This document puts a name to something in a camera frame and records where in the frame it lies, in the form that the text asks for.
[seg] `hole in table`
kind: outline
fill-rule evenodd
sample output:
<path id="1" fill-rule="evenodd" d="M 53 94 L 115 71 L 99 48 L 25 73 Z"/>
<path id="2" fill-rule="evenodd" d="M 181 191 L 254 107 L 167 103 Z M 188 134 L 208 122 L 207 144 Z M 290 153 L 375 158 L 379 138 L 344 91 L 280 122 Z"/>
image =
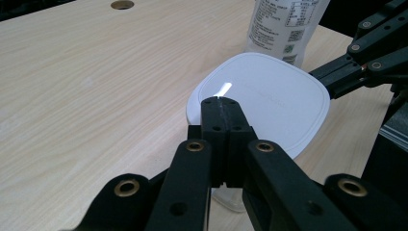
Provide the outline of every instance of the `hole in table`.
<path id="1" fill-rule="evenodd" d="M 111 7 L 115 10 L 128 10 L 133 8 L 133 6 L 135 6 L 135 3 L 129 0 L 119 0 L 111 4 Z"/>

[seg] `metal bolt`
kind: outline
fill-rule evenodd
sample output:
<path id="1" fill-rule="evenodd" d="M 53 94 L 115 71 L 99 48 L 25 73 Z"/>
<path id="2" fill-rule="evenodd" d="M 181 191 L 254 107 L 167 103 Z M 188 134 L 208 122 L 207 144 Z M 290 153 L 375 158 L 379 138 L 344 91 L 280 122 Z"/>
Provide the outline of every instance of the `metal bolt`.
<path id="1" fill-rule="evenodd" d="M 371 65 L 372 68 L 378 69 L 381 68 L 382 64 L 381 63 L 374 63 Z"/>
<path id="2" fill-rule="evenodd" d="M 359 49 L 360 49 L 360 45 L 355 44 L 351 46 L 351 50 L 359 50 Z"/>
<path id="3" fill-rule="evenodd" d="M 363 22 L 363 27 L 366 27 L 366 28 L 368 28 L 369 26 L 371 25 L 371 23 L 370 22 Z"/>

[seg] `table surface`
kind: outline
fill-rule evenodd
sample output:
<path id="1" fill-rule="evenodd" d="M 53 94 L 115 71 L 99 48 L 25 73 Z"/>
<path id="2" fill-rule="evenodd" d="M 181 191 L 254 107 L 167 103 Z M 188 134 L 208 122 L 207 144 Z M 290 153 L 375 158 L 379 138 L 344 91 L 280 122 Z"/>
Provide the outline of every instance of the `table surface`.
<path id="1" fill-rule="evenodd" d="M 187 137 L 192 90 L 240 54 L 253 0 L 78 0 L 0 23 L 0 230 L 72 229 L 123 173 L 166 169 Z M 341 56 L 351 38 L 318 27 L 302 69 Z M 389 86 L 333 100 L 295 159 L 314 180 L 360 176 Z M 213 201 L 210 230 L 252 230 Z"/>

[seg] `plastic bottle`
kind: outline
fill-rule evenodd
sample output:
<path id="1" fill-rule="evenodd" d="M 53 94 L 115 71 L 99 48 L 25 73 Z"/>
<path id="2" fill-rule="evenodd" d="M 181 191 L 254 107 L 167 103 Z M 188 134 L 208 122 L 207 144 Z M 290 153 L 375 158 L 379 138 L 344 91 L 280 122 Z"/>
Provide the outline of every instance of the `plastic bottle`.
<path id="1" fill-rule="evenodd" d="M 244 52 L 259 52 L 300 67 L 330 0 L 256 0 Z"/>

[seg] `white dish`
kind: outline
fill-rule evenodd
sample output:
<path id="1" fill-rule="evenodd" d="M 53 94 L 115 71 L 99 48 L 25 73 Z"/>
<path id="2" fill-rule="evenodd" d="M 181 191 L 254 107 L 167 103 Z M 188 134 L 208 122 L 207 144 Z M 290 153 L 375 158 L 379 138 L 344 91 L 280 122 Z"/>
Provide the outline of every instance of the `white dish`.
<path id="1" fill-rule="evenodd" d="M 224 84 L 238 101 L 258 138 L 278 143 L 292 158 L 312 140 L 327 115 L 326 88 L 308 73 L 271 56 L 243 53 L 215 69 L 192 92 L 189 124 L 200 124 L 200 103 Z"/>

